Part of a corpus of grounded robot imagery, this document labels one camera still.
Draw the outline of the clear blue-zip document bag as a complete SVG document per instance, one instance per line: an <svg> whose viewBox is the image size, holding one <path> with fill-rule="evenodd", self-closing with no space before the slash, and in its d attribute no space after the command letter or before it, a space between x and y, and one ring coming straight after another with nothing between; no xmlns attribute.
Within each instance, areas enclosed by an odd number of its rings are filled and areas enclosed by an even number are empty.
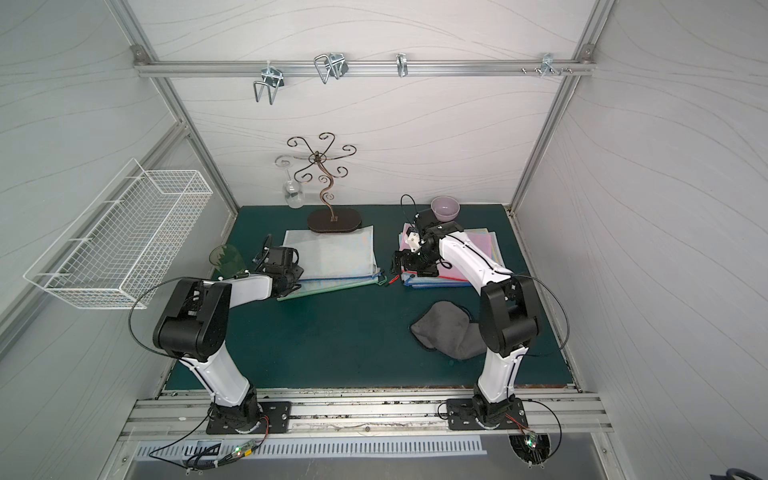
<svg viewBox="0 0 768 480"><path fill-rule="evenodd" d="M287 230L283 245L298 252L298 263L304 269L302 280L372 277L379 271L372 226L349 233Z"/></svg>

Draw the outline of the pink mesh document bag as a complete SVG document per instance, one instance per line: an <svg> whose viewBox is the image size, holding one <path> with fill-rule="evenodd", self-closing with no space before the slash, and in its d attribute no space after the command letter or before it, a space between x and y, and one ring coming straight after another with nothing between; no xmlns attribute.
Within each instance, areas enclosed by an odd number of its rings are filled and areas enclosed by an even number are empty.
<svg viewBox="0 0 768 480"><path fill-rule="evenodd" d="M399 234L401 249L403 227ZM438 277L420 277L414 273L402 272L422 279L440 279L462 282L480 288L494 278L506 278L510 271L496 262L491 256L472 242L472 237L465 231L449 234L440 240L441 262L438 264Z"/></svg>

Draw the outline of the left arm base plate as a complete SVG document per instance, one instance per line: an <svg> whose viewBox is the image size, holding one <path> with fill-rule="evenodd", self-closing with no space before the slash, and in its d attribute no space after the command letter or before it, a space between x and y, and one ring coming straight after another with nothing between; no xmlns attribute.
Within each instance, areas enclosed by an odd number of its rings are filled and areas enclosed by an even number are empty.
<svg viewBox="0 0 768 480"><path fill-rule="evenodd" d="M239 407L211 405L206 433L209 435L282 434L288 430L292 403L266 401Z"/></svg>

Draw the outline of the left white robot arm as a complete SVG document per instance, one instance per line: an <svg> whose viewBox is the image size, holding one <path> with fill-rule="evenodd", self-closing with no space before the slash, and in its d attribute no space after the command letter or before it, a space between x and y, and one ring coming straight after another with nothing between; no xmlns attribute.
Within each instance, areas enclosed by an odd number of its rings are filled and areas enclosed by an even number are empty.
<svg viewBox="0 0 768 480"><path fill-rule="evenodd" d="M226 347L230 310L298 290L303 273L294 263L216 281L174 278L175 287L154 329L153 344L195 375L216 411L255 416L259 411L256 390Z"/></svg>

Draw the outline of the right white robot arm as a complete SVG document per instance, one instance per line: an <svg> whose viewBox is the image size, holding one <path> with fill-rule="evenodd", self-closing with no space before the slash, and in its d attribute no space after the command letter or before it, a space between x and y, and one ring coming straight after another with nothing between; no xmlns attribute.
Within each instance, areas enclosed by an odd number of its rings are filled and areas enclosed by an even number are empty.
<svg viewBox="0 0 768 480"><path fill-rule="evenodd" d="M422 272L440 264L458 270L479 296L479 316L450 301L434 303L410 326L428 350L465 360L485 354L475 403L500 405L512 399L520 363L538 336L536 288L486 255L463 232L424 234L393 255L400 273Z"/></svg>

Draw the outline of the grey microfibre cloth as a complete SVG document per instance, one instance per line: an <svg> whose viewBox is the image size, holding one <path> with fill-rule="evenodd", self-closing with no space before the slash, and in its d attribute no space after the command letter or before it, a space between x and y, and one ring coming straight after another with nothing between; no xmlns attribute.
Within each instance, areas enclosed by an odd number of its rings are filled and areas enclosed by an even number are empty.
<svg viewBox="0 0 768 480"><path fill-rule="evenodd" d="M425 349L454 360L468 360L486 352L479 324L465 308L449 301L434 303L409 330Z"/></svg>

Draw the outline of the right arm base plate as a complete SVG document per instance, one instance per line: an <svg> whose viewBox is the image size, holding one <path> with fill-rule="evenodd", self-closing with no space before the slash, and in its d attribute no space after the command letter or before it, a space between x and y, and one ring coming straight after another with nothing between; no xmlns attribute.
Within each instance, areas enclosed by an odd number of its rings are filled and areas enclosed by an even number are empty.
<svg viewBox="0 0 768 480"><path fill-rule="evenodd" d="M451 431L528 429L523 402L515 396L498 403L488 403L480 395L448 399L446 407Z"/></svg>

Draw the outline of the green mesh document bag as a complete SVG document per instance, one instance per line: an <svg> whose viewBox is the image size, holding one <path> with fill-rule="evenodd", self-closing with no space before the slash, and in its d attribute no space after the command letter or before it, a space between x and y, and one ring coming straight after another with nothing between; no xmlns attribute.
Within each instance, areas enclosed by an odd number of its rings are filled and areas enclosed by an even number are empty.
<svg viewBox="0 0 768 480"><path fill-rule="evenodd" d="M376 272L371 276L364 277L301 280L298 283L299 288L297 290L279 297L277 301L288 301L312 295L348 290L368 285L377 285L382 279L386 279L386 276L381 272Z"/></svg>

